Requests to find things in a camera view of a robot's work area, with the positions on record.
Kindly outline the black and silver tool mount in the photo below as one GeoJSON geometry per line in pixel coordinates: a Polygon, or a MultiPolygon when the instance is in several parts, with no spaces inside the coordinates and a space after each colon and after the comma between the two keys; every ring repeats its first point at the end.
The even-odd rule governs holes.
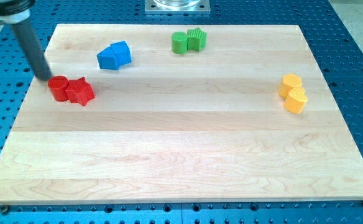
{"type": "Polygon", "coordinates": [[[36,0],[0,0],[0,18],[7,24],[17,24],[29,18],[36,0]]]}

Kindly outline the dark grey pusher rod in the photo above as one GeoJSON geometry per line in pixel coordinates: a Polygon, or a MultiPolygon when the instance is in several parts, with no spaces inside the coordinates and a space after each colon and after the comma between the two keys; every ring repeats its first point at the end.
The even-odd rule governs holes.
{"type": "Polygon", "coordinates": [[[42,44],[37,37],[29,19],[25,19],[10,25],[25,57],[36,78],[41,81],[48,81],[52,78],[44,55],[42,44]]]}

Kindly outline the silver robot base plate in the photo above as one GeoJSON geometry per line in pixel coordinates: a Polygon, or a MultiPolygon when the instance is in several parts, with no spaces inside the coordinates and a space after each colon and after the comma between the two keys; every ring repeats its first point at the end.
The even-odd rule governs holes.
{"type": "Polygon", "coordinates": [[[146,14],[210,14],[210,0],[145,0],[146,14]]]}

